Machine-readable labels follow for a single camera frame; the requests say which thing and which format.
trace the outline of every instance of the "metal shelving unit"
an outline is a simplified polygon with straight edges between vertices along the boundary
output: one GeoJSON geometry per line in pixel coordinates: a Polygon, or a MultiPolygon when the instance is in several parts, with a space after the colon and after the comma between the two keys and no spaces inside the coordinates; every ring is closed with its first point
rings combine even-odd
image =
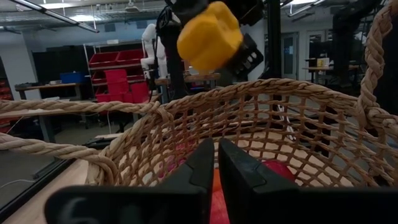
{"type": "MultiPolygon", "coordinates": [[[[93,48],[94,54],[101,53],[101,49],[104,47],[115,47],[115,46],[120,46],[120,45],[130,45],[130,44],[141,44],[141,40],[119,40],[117,44],[110,44],[108,42],[95,42],[95,43],[89,43],[89,44],[83,44],[84,50],[85,50],[85,55],[86,55],[86,63],[87,63],[87,70],[88,70],[88,77],[90,78],[92,90],[93,90],[93,96],[95,97],[95,88],[98,86],[105,86],[106,83],[93,83],[93,74],[94,72],[99,72],[99,71],[104,71],[104,70],[112,70],[112,69],[119,69],[119,68],[134,68],[134,67],[141,67],[140,63],[135,63],[135,64],[129,64],[129,65],[115,65],[115,66],[107,66],[107,67],[98,67],[98,68],[90,68],[89,66],[89,61],[90,58],[88,58],[88,53],[87,50],[88,48],[93,48]]],[[[135,82],[143,82],[145,80],[130,80],[129,83],[135,83],[135,82]]]]}

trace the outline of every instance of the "cable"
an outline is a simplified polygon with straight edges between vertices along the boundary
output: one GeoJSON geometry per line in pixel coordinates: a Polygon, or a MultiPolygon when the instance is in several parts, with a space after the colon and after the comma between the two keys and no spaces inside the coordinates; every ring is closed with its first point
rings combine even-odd
{"type": "Polygon", "coordinates": [[[109,111],[106,113],[106,118],[108,119],[109,134],[112,134],[111,122],[109,120],[109,111]]]}
{"type": "Polygon", "coordinates": [[[8,185],[10,185],[10,184],[14,184],[14,183],[16,183],[16,182],[34,183],[35,181],[34,181],[34,180],[22,180],[22,179],[20,179],[20,180],[13,180],[13,181],[11,181],[11,182],[8,182],[8,183],[2,185],[2,186],[0,187],[0,189],[3,188],[3,187],[8,186],[8,185]]]}
{"type": "Polygon", "coordinates": [[[15,127],[15,125],[17,125],[17,123],[19,123],[23,118],[24,118],[24,116],[21,116],[21,118],[19,118],[19,120],[18,120],[17,122],[15,122],[14,125],[12,125],[12,127],[7,131],[6,134],[8,134],[8,133],[15,127]]]}

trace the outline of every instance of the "rope handle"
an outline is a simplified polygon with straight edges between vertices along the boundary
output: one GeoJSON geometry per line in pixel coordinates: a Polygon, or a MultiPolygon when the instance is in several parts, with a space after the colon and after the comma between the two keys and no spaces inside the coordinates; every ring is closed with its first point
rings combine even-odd
{"type": "MultiPolygon", "coordinates": [[[[370,108],[380,108],[376,103],[373,90],[377,87],[377,80],[383,76],[384,70],[384,50],[382,48],[383,38],[392,30],[392,18],[398,14],[398,0],[390,0],[375,16],[371,30],[368,34],[365,50],[365,61],[368,64],[365,77],[361,81],[361,94],[358,97],[357,112],[358,122],[362,127],[368,125],[370,108]]],[[[373,111],[374,113],[384,113],[382,110],[373,111]]]]}
{"type": "Polygon", "coordinates": [[[64,110],[71,112],[102,112],[118,110],[127,113],[159,113],[158,108],[160,103],[122,103],[118,101],[107,103],[82,103],[74,101],[60,101],[60,100],[19,100],[8,101],[0,100],[0,113],[18,110],[64,110]]]}
{"type": "Polygon", "coordinates": [[[36,139],[21,139],[0,133],[0,151],[1,150],[53,156],[59,159],[83,159],[100,166],[101,169],[95,169],[93,166],[89,167],[89,169],[94,169],[94,171],[89,172],[91,177],[87,177],[87,180],[99,179],[100,176],[105,174],[106,182],[113,184],[115,176],[118,173],[116,164],[104,155],[104,151],[89,149],[85,146],[47,143],[36,139]]]}

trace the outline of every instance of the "red storage bin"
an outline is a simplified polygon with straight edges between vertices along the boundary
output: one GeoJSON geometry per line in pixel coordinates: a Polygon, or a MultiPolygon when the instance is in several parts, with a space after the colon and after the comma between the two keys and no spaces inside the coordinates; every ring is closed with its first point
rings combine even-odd
{"type": "Polygon", "coordinates": [[[134,103],[143,103],[148,101],[149,91],[146,82],[132,84],[131,91],[132,97],[134,98],[134,103]]]}
{"type": "Polygon", "coordinates": [[[90,66],[91,68],[98,68],[117,65],[116,58],[118,57],[118,54],[119,52],[94,54],[88,62],[88,66],[90,66]]]}
{"type": "Polygon", "coordinates": [[[125,93],[123,102],[125,103],[134,103],[134,97],[132,96],[132,93],[125,93]]]}
{"type": "Polygon", "coordinates": [[[144,81],[145,77],[144,77],[144,75],[133,75],[133,76],[127,77],[127,80],[129,80],[129,81],[134,81],[134,80],[144,81]]]}
{"type": "Polygon", "coordinates": [[[104,72],[107,82],[127,80],[127,72],[125,71],[125,69],[106,70],[104,72]]]}
{"type": "Polygon", "coordinates": [[[121,51],[116,59],[118,65],[141,64],[144,57],[142,49],[121,51]]]}
{"type": "Polygon", "coordinates": [[[0,133],[8,133],[8,131],[11,129],[10,126],[2,127],[0,128],[0,133]]]}
{"type": "Polygon", "coordinates": [[[95,72],[91,77],[91,81],[93,84],[106,83],[105,73],[104,72],[95,72]]]}
{"type": "Polygon", "coordinates": [[[109,94],[109,97],[111,98],[111,101],[120,101],[123,102],[123,93],[120,94],[109,94]]]}
{"type": "Polygon", "coordinates": [[[0,88],[0,93],[9,93],[10,92],[10,88],[4,87],[4,88],[0,88]]]}
{"type": "Polygon", "coordinates": [[[129,84],[127,80],[118,80],[108,82],[109,94],[127,93],[129,91],[129,84]]]}
{"type": "Polygon", "coordinates": [[[111,99],[109,98],[109,94],[105,94],[105,88],[99,87],[97,92],[95,93],[95,97],[99,103],[101,102],[109,102],[111,99]]]}

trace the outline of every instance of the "table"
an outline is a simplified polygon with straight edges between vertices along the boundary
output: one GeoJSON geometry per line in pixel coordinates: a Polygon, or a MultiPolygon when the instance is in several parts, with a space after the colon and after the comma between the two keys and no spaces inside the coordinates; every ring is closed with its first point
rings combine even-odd
{"type": "MultiPolygon", "coordinates": [[[[250,138],[251,134],[243,134],[243,136],[246,136],[250,138]]],[[[264,138],[266,136],[265,133],[255,133],[254,136],[256,138],[264,138]]],[[[106,135],[102,136],[105,138],[110,138],[110,137],[116,137],[115,135],[106,135]]],[[[268,138],[270,139],[281,139],[281,135],[277,133],[269,133],[268,138]]],[[[240,147],[243,146],[248,146],[247,141],[240,141],[239,143],[240,147]]],[[[258,147],[262,148],[263,143],[254,141],[252,142],[252,147],[258,147]]],[[[277,149],[278,145],[276,144],[268,144],[269,149],[277,149]]],[[[287,145],[283,145],[280,149],[281,151],[284,152],[291,152],[292,148],[287,145]]],[[[305,151],[301,150],[296,150],[295,152],[296,156],[299,156],[301,158],[307,157],[307,153],[305,151]]],[[[311,156],[309,160],[318,165],[319,167],[323,167],[324,163],[317,159],[316,157],[311,156]]],[[[291,160],[291,163],[294,164],[295,166],[300,166],[302,163],[298,160],[291,160]]],[[[65,171],[63,171],[57,178],[55,178],[53,181],[51,181],[47,186],[45,186],[39,193],[37,193],[35,196],[33,196],[25,205],[23,205],[18,211],[16,211],[14,214],[12,214],[3,224],[20,224],[20,223],[30,223],[30,224],[45,224],[45,218],[44,218],[44,203],[45,201],[52,195],[55,191],[71,186],[71,185],[83,185],[85,183],[85,178],[87,175],[87,168],[88,168],[88,163],[86,161],[75,161],[70,167],[68,167],[65,171]]],[[[312,166],[305,166],[303,168],[305,171],[314,174],[316,172],[316,169],[312,166]]],[[[326,168],[326,171],[331,173],[332,175],[335,174],[336,171],[331,169],[330,167],[326,168]]],[[[323,180],[326,183],[330,183],[331,180],[325,176],[325,175],[320,175],[319,178],[323,180]]],[[[341,179],[341,183],[347,187],[351,186],[352,183],[348,181],[345,177],[341,179]]]]}
{"type": "Polygon", "coordinates": [[[42,109],[19,110],[19,111],[10,111],[7,113],[2,113],[2,114],[0,114],[0,119],[38,116],[40,127],[41,127],[42,133],[43,133],[44,141],[55,142],[55,137],[54,137],[54,133],[52,131],[51,123],[46,116],[69,114],[69,113],[81,113],[81,111],[64,111],[61,109],[56,109],[56,110],[42,110],[42,109]]]}
{"type": "MultiPolygon", "coordinates": [[[[187,75],[184,76],[185,83],[192,82],[210,82],[210,88],[214,89],[216,87],[216,80],[220,79],[219,73],[207,74],[207,75],[187,75]]],[[[155,80],[155,84],[160,86],[162,92],[162,103],[168,103],[169,97],[167,95],[167,85],[171,84],[168,78],[158,78],[155,80]]]]}
{"type": "MultiPolygon", "coordinates": [[[[304,70],[308,70],[311,72],[311,82],[319,84],[319,72],[325,71],[333,71],[333,67],[304,67],[304,70]]],[[[359,65],[350,65],[348,70],[358,70],[359,65]]]]}
{"type": "Polygon", "coordinates": [[[25,88],[15,88],[15,91],[19,92],[19,96],[21,97],[21,100],[26,100],[25,91],[42,90],[42,89],[48,89],[48,88],[62,88],[62,87],[71,87],[71,86],[75,87],[76,97],[78,98],[78,100],[81,100],[80,83],[66,83],[66,84],[44,85],[44,86],[30,86],[30,87],[25,87],[25,88]]]}

